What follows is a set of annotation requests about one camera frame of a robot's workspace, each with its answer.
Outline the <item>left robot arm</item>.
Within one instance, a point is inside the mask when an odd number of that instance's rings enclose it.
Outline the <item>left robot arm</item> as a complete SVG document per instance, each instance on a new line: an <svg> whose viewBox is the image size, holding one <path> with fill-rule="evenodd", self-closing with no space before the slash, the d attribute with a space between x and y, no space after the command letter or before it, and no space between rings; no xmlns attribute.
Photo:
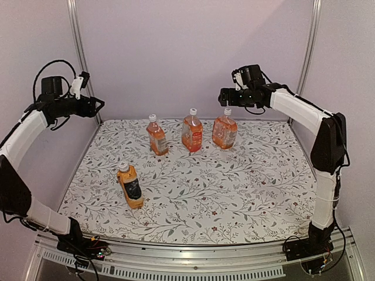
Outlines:
<svg viewBox="0 0 375 281"><path fill-rule="evenodd" d="M12 220L26 221L33 228L49 231L65 237L64 244L75 254L87 249L87 241L81 237L79 223L70 217L53 211L36 199L18 173L18 167L37 137L61 117L77 115L92 118L105 105L104 101L81 94L90 78L82 72L69 88L70 94L62 96L57 77L43 79L44 92L36 102L27 107L18 123L1 142L1 211Z"/></svg>

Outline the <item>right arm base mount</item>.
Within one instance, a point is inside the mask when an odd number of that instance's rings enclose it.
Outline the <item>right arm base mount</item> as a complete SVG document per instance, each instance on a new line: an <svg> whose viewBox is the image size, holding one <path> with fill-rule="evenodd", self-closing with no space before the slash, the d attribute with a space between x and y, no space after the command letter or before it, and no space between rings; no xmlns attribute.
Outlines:
<svg viewBox="0 0 375 281"><path fill-rule="evenodd" d="M331 240L323 244L313 244L309 238L300 238L296 235L288 237L282 244L282 251L287 261L308 258L323 253L329 253L334 249Z"/></svg>

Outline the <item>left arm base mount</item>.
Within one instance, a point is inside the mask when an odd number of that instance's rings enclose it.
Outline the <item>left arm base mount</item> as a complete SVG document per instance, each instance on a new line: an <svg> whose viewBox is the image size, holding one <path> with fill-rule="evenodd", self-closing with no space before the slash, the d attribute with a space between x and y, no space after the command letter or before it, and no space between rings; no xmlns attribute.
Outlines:
<svg viewBox="0 0 375 281"><path fill-rule="evenodd" d="M72 238L68 237L67 235L59 235L58 240L58 250L71 253L82 258L103 261L106 256L111 254L109 244L102 241L99 235L90 238Z"/></svg>

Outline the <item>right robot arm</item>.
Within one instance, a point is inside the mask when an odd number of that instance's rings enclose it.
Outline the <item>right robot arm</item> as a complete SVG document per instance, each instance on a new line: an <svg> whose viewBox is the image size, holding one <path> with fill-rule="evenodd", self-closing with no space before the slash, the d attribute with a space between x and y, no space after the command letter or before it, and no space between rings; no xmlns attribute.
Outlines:
<svg viewBox="0 0 375 281"><path fill-rule="evenodd" d="M285 84L271 82L257 64L235 69L231 77L235 86L220 90L218 101L221 106L271 108L287 115L315 136L310 159L316 174L316 201L303 250L307 255L316 255L330 241L336 225L341 170L350 165L346 118L340 112L331 113L293 93Z"/></svg>

